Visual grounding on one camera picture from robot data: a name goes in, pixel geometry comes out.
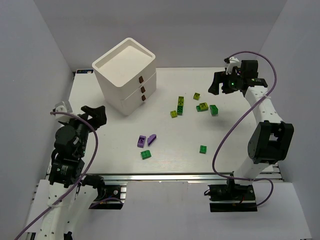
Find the green sloped lego brick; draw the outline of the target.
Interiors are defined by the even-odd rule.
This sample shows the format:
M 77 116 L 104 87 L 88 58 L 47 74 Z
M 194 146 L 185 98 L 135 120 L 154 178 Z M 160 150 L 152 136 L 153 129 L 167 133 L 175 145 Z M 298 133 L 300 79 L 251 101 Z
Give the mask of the green sloped lego brick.
M 210 105 L 209 109 L 212 116 L 217 116 L 219 114 L 219 109 L 216 105 Z

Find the yellow on green lego plate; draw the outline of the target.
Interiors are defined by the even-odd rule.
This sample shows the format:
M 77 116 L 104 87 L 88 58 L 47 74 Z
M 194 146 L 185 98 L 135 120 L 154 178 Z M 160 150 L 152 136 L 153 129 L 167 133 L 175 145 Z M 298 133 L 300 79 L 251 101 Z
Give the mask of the yellow on green lego plate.
M 196 106 L 196 110 L 198 112 L 204 112 L 204 111 L 207 111 L 208 109 L 209 109 L 209 106 L 206 102 L 202 102 Z

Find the yellow-green and green lego stack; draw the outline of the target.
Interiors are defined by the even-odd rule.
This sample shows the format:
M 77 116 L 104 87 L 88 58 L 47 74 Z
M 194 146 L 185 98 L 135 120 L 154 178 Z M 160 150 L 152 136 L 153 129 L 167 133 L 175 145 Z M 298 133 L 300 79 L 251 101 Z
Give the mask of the yellow-green and green lego stack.
M 179 96 L 178 102 L 177 102 L 177 115 L 182 116 L 183 115 L 183 107 L 184 107 L 184 97 Z

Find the purple lego brick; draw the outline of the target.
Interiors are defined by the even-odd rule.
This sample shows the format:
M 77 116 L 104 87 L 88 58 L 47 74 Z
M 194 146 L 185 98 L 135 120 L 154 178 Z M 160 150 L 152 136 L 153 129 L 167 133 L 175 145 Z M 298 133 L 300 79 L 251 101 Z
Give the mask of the purple lego brick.
M 146 142 L 146 136 L 140 135 L 137 141 L 137 147 L 144 148 L 145 142 Z

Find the white three-drawer cabinet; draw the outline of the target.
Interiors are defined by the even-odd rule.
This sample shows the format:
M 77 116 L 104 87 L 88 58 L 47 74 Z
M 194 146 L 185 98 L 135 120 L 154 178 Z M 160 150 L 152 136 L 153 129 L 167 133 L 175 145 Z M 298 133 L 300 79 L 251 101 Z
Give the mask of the white three-drawer cabinet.
M 157 89 L 156 56 L 128 37 L 92 63 L 105 101 L 125 116 Z

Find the yellow-green small lego brick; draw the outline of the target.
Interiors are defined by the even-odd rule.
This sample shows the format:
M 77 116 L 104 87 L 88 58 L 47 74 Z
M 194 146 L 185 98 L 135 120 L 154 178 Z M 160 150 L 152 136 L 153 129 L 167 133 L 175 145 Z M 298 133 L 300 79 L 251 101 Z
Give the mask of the yellow-green small lego brick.
M 171 116 L 171 118 L 176 118 L 178 116 L 177 111 L 176 110 L 171 111 L 170 116 Z

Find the purple sloped lego piece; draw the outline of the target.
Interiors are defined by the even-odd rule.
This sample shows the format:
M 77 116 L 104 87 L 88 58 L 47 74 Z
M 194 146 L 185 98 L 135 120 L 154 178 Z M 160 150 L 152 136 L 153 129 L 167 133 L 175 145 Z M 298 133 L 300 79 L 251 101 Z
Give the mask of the purple sloped lego piece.
M 147 145 L 150 146 L 157 138 L 156 134 L 151 134 L 148 138 L 147 138 Z

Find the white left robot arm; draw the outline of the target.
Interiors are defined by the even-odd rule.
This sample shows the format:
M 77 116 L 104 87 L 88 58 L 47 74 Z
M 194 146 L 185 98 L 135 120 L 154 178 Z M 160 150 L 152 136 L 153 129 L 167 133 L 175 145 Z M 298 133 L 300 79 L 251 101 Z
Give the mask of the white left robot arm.
M 100 176 L 87 175 L 85 164 L 89 134 L 107 123 L 106 108 L 83 106 L 74 115 L 66 106 L 56 107 L 51 114 L 62 125 L 55 133 L 49 173 L 49 210 L 43 215 L 37 240 L 73 240 L 87 216 L 93 201 L 104 186 Z

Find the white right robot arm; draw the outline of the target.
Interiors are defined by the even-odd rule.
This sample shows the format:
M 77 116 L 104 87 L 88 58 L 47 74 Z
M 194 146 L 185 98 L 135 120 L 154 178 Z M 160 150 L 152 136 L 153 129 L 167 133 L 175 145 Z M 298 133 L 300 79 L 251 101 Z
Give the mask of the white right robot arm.
M 225 70 L 215 72 L 208 92 L 218 95 L 240 91 L 253 108 L 256 128 L 247 145 L 247 157 L 231 175 L 235 185 L 249 186 L 262 170 L 286 158 L 294 127 L 275 110 L 267 95 L 266 80 L 258 77 L 257 60 L 230 57 L 224 61 Z

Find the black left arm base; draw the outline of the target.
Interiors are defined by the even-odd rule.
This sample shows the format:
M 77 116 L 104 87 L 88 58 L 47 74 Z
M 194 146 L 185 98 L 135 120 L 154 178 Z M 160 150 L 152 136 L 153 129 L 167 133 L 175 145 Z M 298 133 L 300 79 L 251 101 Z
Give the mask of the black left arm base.
M 91 186 L 97 192 L 97 197 L 90 205 L 94 210 L 121 210 L 123 202 L 121 201 L 121 186 L 108 185 L 102 176 L 87 175 L 80 181 L 81 186 Z

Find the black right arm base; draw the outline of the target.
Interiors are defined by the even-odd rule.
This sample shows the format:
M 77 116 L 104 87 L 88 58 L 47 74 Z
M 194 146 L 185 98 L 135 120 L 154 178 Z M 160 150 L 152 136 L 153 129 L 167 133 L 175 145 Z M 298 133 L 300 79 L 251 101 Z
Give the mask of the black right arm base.
M 209 197 L 211 213 L 257 212 L 256 196 L 252 185 L 236 188 L 227 184 L 211 184 L 203 193 Z

